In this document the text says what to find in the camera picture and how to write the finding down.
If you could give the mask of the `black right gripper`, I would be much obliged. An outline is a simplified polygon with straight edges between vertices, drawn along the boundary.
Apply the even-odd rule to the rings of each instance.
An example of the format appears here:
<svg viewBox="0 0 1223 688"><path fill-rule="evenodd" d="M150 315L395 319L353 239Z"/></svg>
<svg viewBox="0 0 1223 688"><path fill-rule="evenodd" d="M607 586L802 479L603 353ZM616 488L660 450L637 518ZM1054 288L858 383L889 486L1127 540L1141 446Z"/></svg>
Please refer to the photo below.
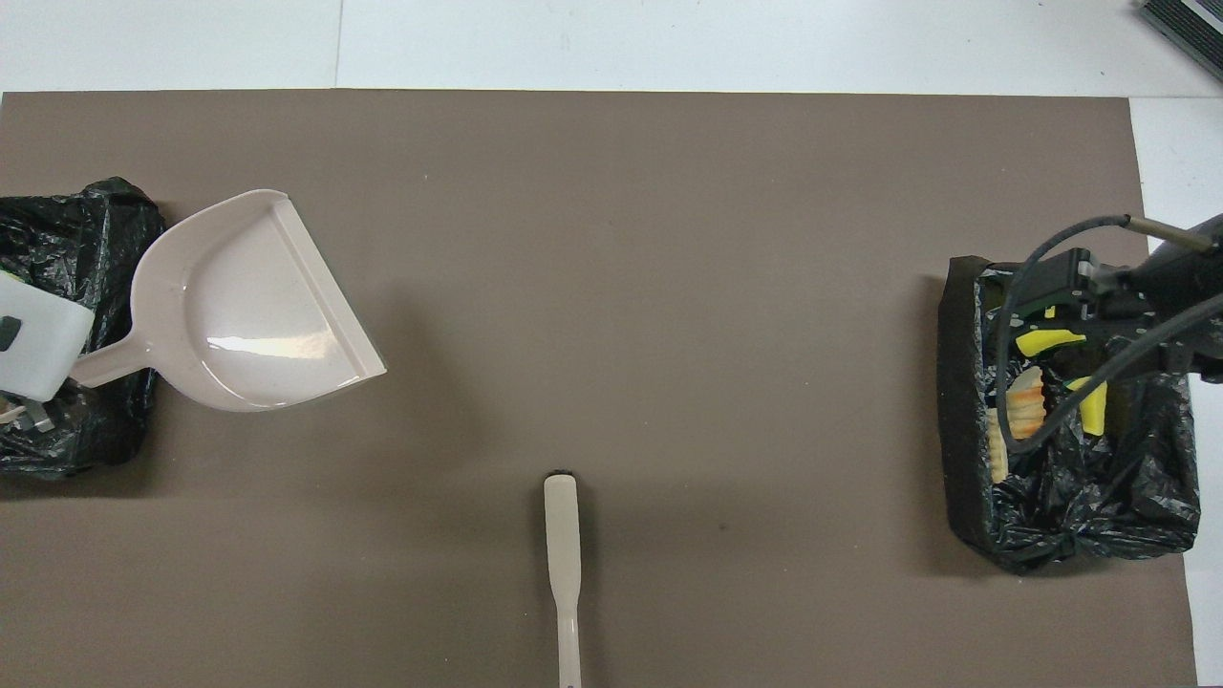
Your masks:
<svg viewBox="0 0 1223 688"><path fill-rule="evenodd" d="M1200 253L1166 240L1148 260L1128 273L1128 287L1144 293L1157 325L1221 295L1222 218L1207 219L1190 229L1211 240L1217 248ZM1109 313L1120 306L1118 269L1098 262L1091 251L1073 248L1048 260L1037 262L1022 277L1020 317L1088 318ZM1153 339L1141 332L1126 339L1117 332L1084 334L1070 328L1052 328L1051 332L1070 336L1051 348L1051 376L1059 386L1098 374L1119 360L1135 343L1150 340L1148 349L1132 356L1126 364L1104 375L1106 380L1129 380L1161 374L1188 375L1195 371L1206 382L1222 382L1221 312L1174 336Z"/></svg>

